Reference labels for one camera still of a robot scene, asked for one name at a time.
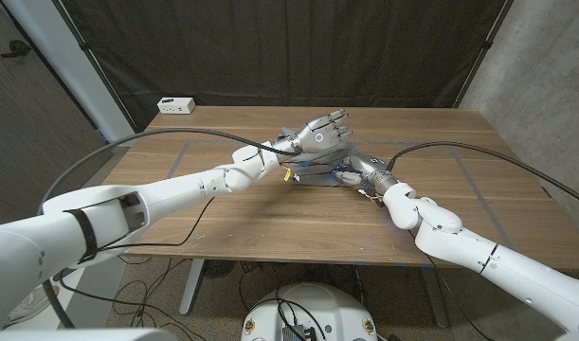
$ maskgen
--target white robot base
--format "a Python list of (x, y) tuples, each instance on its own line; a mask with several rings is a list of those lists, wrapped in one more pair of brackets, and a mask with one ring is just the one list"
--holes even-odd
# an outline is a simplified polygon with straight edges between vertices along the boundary
[[(290, 307), (298, 322), (295, 326)], [(298, 340), (280, 318), (280, 311), (307, 340), (377, 340), (371, 314), (359, 301), (331, 285), (313, 282), (289, 284), (262, 298), (244, 319), (241, 340)]]

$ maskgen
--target black band on arm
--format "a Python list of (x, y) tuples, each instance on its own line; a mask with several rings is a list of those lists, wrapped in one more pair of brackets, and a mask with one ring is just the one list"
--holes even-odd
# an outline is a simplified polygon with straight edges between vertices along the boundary
[(77, 222), (81, 226), (82, 235), (84, 236), (84, 243), (87, 247), (84, 255), (82, 255), (78, 264), (92, 260), (96, 257), (98, 253), (98, 241), (96, 240), (96, 234), (93, 231), (93, 226), (89, 222), (89, 218), (82, 211), (82, 209), (68, 209), (65, 212), (70, 213), (76, 218)]

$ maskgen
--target gray wall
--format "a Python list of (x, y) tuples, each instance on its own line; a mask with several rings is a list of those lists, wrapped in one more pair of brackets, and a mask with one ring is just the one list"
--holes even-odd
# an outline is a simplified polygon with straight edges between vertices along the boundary
[[(579, 191), (579, 0), (515, 0), (460, 107), (481, 111), (521, 160)], [(543, 186), (579, 227), (579, 202)]]

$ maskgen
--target wood grain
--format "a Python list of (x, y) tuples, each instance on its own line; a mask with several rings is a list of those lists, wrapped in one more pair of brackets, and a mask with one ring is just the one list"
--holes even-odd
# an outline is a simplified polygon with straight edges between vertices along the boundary
[[(280, 127), (298, 128), (332, 108), (198, 107), (190, 116), (157, 116), (149, 129), (197, 127), (265, 141)], [(351, 141), (364, 154), (390, 158), (417, 142), (455, 140), (514, 154), (475, 111), (348, 108)], [(241, 147), (217, 136), (162, 135), (136, 144), (107, 183), (141, 184), (161, 179), (189, 142), (173, 176), (231, 162)], [(406, 154), (393, 170), (421, 196), (456, 212), (464, 226), (502, 242), (475, 186), (516, 249), (557, 269), (579, 270), (579, 231), (533, 177), (488, 155), (435, 147)], [(276, 170), (243, 192), (216, 198), (190, 240), (181, 247), (135, 247), (135, 255), (223, 260), (278, 260), (366, 264), (429, 263), (406, 231), (351, 188), (314, 188), (282, 181)], [(152, 226), (142, 242), (180, 242), (204, 203), (176, 212)], [(442, 266), (452, 266), (441, 262)]]

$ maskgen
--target metal robotic hand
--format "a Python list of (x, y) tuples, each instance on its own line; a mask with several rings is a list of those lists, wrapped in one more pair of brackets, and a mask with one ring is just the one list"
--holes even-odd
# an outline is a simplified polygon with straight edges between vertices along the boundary
[(329, 115), (316, 117), (304, 124), (296, 133), (299, 146), (304, 153), (318, 153), (334, 147), (353, 134), (347, 126), (340, 126), (348, 114), (344, 109)]

